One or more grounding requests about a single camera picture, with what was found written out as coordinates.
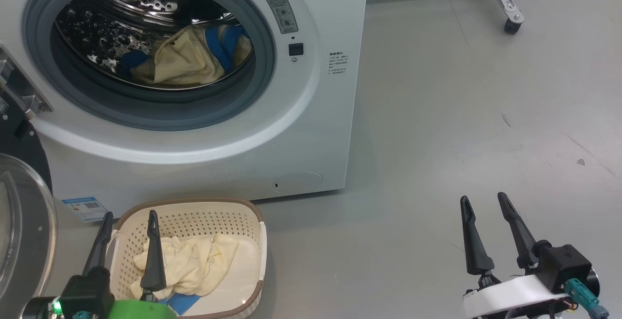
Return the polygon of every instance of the blue sticker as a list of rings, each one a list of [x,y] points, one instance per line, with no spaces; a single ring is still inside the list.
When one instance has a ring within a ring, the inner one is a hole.
[[[94,197],[62,200],[69,210],[80,217],[84,222],[95,222],[104,219],[106,208]]]

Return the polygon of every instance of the warning label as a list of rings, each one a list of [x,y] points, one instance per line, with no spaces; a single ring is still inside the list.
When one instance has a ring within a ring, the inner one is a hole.
[[[328,53],[328,74],[338,75],[339,73],[346,73],[348,59],[348,55],[344,52]]]
[[[289,5],[289,0],[267,0],[270,5],[280,33],[292,33],[298,31],[298,24],[294,17],[292,7]]]

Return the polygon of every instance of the basket rim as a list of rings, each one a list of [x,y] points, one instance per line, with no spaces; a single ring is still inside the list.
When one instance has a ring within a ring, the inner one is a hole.
[[[142,211],[142,210],[146,210],[146,209],[154,208],[154,207],[158,207],[158,206],[167,206],[167,205],[174,205],[174,204],[197,203],[197,202],[222,202],[222,203],[242,204],[242,205],[247,206],[248,208],[250,208],[253,211],[253,213],[255,213],[255,215],[257,216],[257,220],[260,223],[264,221],[263,215],[261,215],[261,212],[259,211],[257,206],[255,206],[255,204],[253,204],[251,201],[242,200],[242,199],[236,199],[235,197],[209,197],[209,198],[196,197],[196,198],[193,198],[193,199],[173,199],[173,200],[165,200],[165,201],[158,201],[158,202],[146,202],[144,204],[140,204],[138,206],[135,206],[135,207],[131,208],[129,211],[123,213],[123,215],[119,218],[119,221],[117,222],[115,228],[117,230],[121,230],[121,227],[123,226],[123,224],[132,215],[134,215],[135,213],[138,213],[139,211]]]
[[[242,204],[244,206],[247,206],[248,208],[250,208],[253,213],[255,213],[255,215],[257,216],[258,222],[261,224],[264,222],[264,217],[261,215],[261,212],[259,211],[259,209],[257,208],[257,206],[255,206],[255,204],[253,204],[250,201],[247,200],[242,200],[242,199],[236,199],[234,197],[217,197],[217,198],[193,198],[193,199],[173,199],[173,200],[167,200],[167,201],[159,201],[159,202],[146,202],[144,204],[140,204],[138,206],[135,206],[134,208],[131,208],[131,210],[127,211],[126,213],[123,213],[122,217],[119,219],[119,221],[117,222],[115,228],[117,230],[121,230],[121,227],[123,226],[123,224],[135,213],[142,211],[142,210],[146,210],[149,208],[155,208],[158,206],[167,206],[167,205],[174,205],[174,204],[187,204],[187,203],[193,203],[193,202],[223,202],[223,203],[235,203],[235,204]],[[242,312],[244,312],[245,310],[247,310],[251,305],[253,305],[253,303],[255,303],[255,301],[257,301],[257,297],[259,296],[259,294],[261,293],[261,289],[264,285],[264,281],[260,280],[257,281],[257,285],[255,286],[255,291],[253,291],[253,293],[251,294],[251,297],[249,297],[248,301],[246,301],[244,304],[233,308],[231,310],[226,310],[224,312],[216,312],[216,313],[209,313],[209,314],[202,314],[202,315],[192,315],[192,316],[188,316],[188,317],[181,317],[184,319],[222,319],[222,318],[227,318],[227,317],[233,317],[237,314],[240,314]]]

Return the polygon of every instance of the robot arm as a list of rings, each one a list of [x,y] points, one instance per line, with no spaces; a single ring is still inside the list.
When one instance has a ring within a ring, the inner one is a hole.
[[[475,227],[475,213],[468,197],[460,199],[466,270],[479,275],[479,288],[467,290],[463,306],[467,318],[552,318],[556,313],[582,305],[592,319],[609,313],[598,305],[600,285],[591,263],[572,245],[559,248],[546,240],[536,242],[505,193],[498,194],[504,219],[515,240],[519,268],[525,275],[501,282],[492,273],[488,257]]]
[[[35,297],[22,311],[21,319],[176,319],[167,305],[158,303],[153,292],[166,287],[160,227],[155,211],[149,212],[147,265],[140,281],[140,301],[116,301],[110,292],[110,272],[104,266],[111,239],[113,214],[106,213],[82,275],[74,275],[58,297]]]

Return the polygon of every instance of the green component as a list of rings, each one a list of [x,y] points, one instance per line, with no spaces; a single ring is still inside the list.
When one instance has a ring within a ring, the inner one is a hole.
[[[115,301],[108,319],[177,319],[169,306],[137,300]]]
[[[585,308],[585,310],[590,310],[598,305],[598,299],[596,296],[576,278],[570,279],[566,282],[564,291],[568,293],[573,301]]]
[[[53,310],[56,315],[61,315],[63,313],[63,308],[60,306],[59,301],[55,301],[53,304]]]
[[[607,319],[609,317],[609,311],[598,305],[598,298],[578,279],[573,278],[566,281],[564,290],[573,301],[587,310],[591,319]]]

